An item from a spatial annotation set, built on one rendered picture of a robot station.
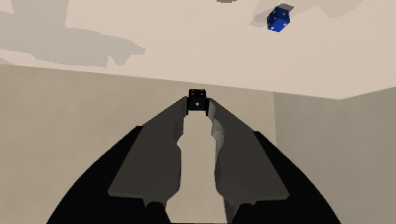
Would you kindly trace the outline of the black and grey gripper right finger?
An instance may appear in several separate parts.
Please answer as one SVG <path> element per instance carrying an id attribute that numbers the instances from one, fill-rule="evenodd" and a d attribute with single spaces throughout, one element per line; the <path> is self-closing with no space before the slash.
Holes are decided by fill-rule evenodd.
<path id="1" fill-rule="evenodd" d="M 205 112 L 216 140 L 215 186 L 228 224 L 243 203 L 255 207 L 260 224 L 341 224 L 308 177 L 262 133 L 212 98 L 206 98 Z"/>

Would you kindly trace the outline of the blue die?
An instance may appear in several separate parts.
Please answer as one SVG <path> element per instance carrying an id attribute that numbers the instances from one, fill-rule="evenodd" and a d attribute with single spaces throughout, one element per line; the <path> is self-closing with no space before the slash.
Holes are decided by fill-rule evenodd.
<path id="1" fill-rule="evenodd" d="M 290 23 L 289 10 L 276 7 L 267 17 L 268 30 L 280 32 Z"/>

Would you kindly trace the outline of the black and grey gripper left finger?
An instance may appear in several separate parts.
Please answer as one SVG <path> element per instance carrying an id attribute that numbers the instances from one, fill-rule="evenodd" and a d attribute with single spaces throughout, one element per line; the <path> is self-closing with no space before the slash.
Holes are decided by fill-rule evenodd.
<path id="1" fill-rule="evenodd" d="M 180 189 L 177 142 L 188 112 L 184 96 L 132 129 L 78 178 L 46 224 L 135 224 L 144 222 L 150 202 L 166 210 Z"/>

